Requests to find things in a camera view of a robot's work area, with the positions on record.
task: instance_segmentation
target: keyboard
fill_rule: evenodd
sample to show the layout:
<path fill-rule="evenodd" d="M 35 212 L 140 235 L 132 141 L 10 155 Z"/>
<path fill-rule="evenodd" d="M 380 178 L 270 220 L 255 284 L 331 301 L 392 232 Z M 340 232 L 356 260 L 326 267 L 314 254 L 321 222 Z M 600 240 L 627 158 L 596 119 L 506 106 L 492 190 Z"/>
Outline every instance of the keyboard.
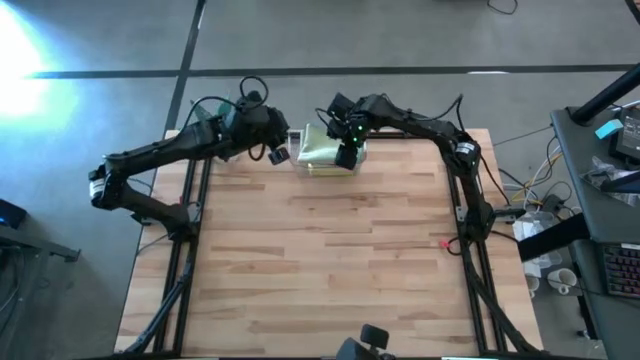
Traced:
<path fill-rule="evenodd" d="M 604 275 L 611 295 L 640 299 L 640 250 L 602 245 Z"/>

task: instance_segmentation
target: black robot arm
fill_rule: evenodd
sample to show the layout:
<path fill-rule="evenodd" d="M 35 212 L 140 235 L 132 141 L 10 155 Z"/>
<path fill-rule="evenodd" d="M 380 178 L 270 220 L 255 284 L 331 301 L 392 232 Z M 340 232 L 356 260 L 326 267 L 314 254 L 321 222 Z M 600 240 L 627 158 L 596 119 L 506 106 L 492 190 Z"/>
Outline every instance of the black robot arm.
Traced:
<path fill-rule="evenodd" d="M 485 201 L 478 177 L 480 146 L 469 134 L 449 121 L 400 109 L 384 95 L 369 95 L 354 103 L 337 94 L 327 113 L 332 116 L 327 135 L 342 141 L 336 165 L 347 169 L 355 167 L 358 149 L 372 130 L 392 127 L 433 141 L 440 149 L 445 165 L 462 184 L 468 207 L 463 227 L 465 236 L 473 241 L 487 238 L 496 216 Z"/>
<path fill-rule="evenodd" d="M 198 103 L 207 99 L 220 98 L 203 98 Z M 91 203 L 105 210 L 131 210 L 139 221 L 155 219 L 172 240 L 191 234 L 193 223 L 184 204 L 167 205 L 140 193 L 128 185 L 127 178 L 182 159 L 218 157 L 227 161 L 254 146 L 269 147 L 274 165 L 287 160 L 289 154 L 280 146 L 287 139 L 289 125 L 279 110 L 263 102 L 257 92 L 251 92 L 233 104 L 225 116 L 187 125 L 173 138 L 105 156 L 104 162 L 89 173 Z"/>

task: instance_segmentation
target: black metal frame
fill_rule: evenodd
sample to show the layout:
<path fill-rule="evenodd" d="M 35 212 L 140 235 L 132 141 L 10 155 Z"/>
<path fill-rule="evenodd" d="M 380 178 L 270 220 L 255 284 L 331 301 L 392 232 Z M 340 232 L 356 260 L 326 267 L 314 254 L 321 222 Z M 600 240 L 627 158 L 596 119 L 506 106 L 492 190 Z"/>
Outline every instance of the black metal frame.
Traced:
<path fill-rule="evenodd" d="M 188 204 L 190 202 L 191 191 L 193 188 L 193 180 L 196 171 L 197 161 L 189 161 L 187 165 L 187 173 L 185 176 L 184 187 L 182 190 L 182 202 Z M 204 208 L 207 198 L 207 184 L 209 183 L 209 175 L 211 173 L 213 161 L 207 159 L 203 161 L 202 175 L 200 177 L 200 188 L 198 190 L 197 202 L 201 208 Z M 162 303 L 158 312 L 154 315 L 147 328 L 143 331 L 136 342 L 131 345 L 125 352 L 114 353 L 112 355 L 95 358 L 95 359 L 175 359 L 180 358 L 182 353 L 182 343 L 184 340 L 184 331 L 187 324 L 187 315 L 189 310 L 189 298 L 191 296 L 191 285 L 193 274 L 195 272 L 196 258 L 198 254 L 199 236 L 202 225 L 202 212 L 195 226 L 195 236 L 188 241 L 184 238 L 176 239 L 171 248 L 169 257 L 169 266 L 167 268 L 167 276 L 165 277 L 164 292 L 162 295 Z M 189 244 L 187 258 L 183 267 L 183 272 L 177 278 L 178 264 L 182 245 L 187 242 Z M 176 320 L 176 328 L 173 338 L 171 350 L 165 350 L 165 340 L 167 332 L 167 319 L 173 306 L 178 302 L 178 315 Z M 153 348 L 151 352 L 144 352 L 153 339 Z"/>
<path fill-rule="evenodd" d="M 383 132 L 383 133 L 372 133 L 369 136 L 370 139 L 421 139 L 417 137 L 413 137 L 401 132 Z M 193 186 L 193 179 L 196 170 L 196 161 L 190 161 L 187 166 L 187 173 L 185 177 L 185 183 L 182 191 L 182 199 L 184 203 L 188 203 L 190 200 L 190 194 Z M 198 192 L 198 199 L 200 206 L 204 208 L 207 188 L 209 182 L 209 175 L 212 169 L 212 160 L 207 159 L 203 164 L 203 171 L 201 175 L 200 181 L 200 189 Z M 457 182 L 453 174 L 447 170 L 447 180 L 449 184 L 450 196 L 451 196 L 451 204 L 455 209 L 462 205 L 460 200 L 460 194 L 458 191 Z M 456 228 L 458 234 L 462 234 L 462 222 L 456 219 Z M 187 323 L 187 314 L 189 307 L 189 297 L 191 294 L 191 284 L 193 279 L 193 274 L 195 272 L 195 261 L 196 255 L 198 251 L 198 242 L 200 235 L 200 227 L 202 222 L 198 221 L 196 225 L 196 234 L 195 236 L 188 242 L 189 249 L 187 254 L 187 260 L 184 265 L 184 270 L 180 278 L 176 281 L 176 274 L 178 268 L 178 262 L 180 258 L 181 248 L 184 241 L 182 239 L 175 240 L 171 255 L 169 258 L 169 267 L 167 269 L 167 276 L 165 278 L 165 287 L 163 294 L 163 302 L 160 306 L 160 309 L 152 319 L 151 323 L 143 332 L 145 341 L 136 343 L 132 345 L 128 350 L 133 350 L 133 352 L 124 352 L 124 353 L 115 353 L 106 357 L 100 358 L 92 358 L 92 359 L 175 359 L 182 357 L 182 346 L 184 340 L 184 332 Z M 507 341 L 505 335 L 509 332 L 511 334 L 516 333 L 520 335 L 515 327 L 510 324 L 506 314 L 499 308 L 497 305 L 497 297 L 495 291 L 495 285 L 493 281 L 493 275 L 491 272 L 491 265 L 489 262 L 489 257 L 487 253 L 486 244 L 484 242 L 476 242 L 476 247 L 478 250 L 478 260 L 480 263 L 480 267 L 482 270 L 482 278 L 478 275 L 477 271 L 474 268 L 471 252 L 469 251 L 470 246 L 464 240 L 463 237 L 460 237 L 460 246 L 461 246 L 461 258 L 462 258 L 462 266 L 465 274 L 465 282 L 467 285 L 467 292 L 469 294 L 469 306 L 471 308 L 471 320 L 473 323 L 473 328 L 476 336 L 476 343 L 478 346 L 478 354 L 475 358 L 492 358 L 492 359 L 504 359 L 504 360 L 528 360 L 528 359 L 553 359 L 553 360 L 583 360 L 581 358 L 575 357 L 562 357 L 562 356 L 553 356 L 548 355 L 546 353 L 531 353 L 531 351 L 535 351 L 535 349 L 529 346 L 515 345 L 517 353 L 509 352 L 507 348 Z M 484 299 L 485 304 L 489 308 L 489 315 L 492 322 L 492 328 L 494 333 L 494 338 L 496 341 L 497 350 L 490 350 L 489 344 L 487 343 L 487 337 L 484 329 L 484 320 L 482 318 L 482 311 L 480 309 L 480 301 L 478 299 Z M 169 316 L 170 310 L 173 308 L 178 298 L 180 298 L 180 303 L 178 307 L 178 318 L 176 321 L 176 329 L 173 338 L 173 344 L 171 350 L 165 350 L 165 338 L 166 338 L 166 321 Z M 508 328 L 503 329 L 499 324 L 507 324 Z M 144 352 L 144 350 L 150 344 L 152 338 L 155 338 L 153 349 L 151 352 Z M 432 357 L 422 357 L 419 359 L 440 359 L 440 358 L 432 358 Z"/>

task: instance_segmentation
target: sunlight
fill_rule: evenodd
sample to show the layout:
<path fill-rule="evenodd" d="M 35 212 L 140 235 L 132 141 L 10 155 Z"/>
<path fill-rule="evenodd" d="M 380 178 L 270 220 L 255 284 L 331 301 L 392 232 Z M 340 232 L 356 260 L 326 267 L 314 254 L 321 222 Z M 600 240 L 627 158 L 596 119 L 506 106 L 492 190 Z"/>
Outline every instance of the sunlight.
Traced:
<path fill-rule="evenodd" d="M 16 11 L 0 1 L 0 124 L 20 121 L 18 115 L 34 114 L 48 88 L 45 81 L 24 79 L 43 69 L 40 55 L 25 31 L 27 27 Z"/>

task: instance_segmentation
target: yellow object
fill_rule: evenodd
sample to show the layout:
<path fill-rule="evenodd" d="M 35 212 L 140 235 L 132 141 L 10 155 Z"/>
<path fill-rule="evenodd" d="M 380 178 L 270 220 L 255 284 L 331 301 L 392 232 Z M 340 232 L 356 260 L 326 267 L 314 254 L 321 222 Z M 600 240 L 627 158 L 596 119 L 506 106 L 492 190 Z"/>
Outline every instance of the yellow object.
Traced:
<path fill-rule="evenodd" d="M 330 139 L 324 129 L 307 124 L 300 142 L 298 164 L 306 166 L 311 176 L 352 176 L 355 171 L 335 166 L 340 140 Z M 358 165 L 363 161 L 366 144 L 358 150 Z"/>

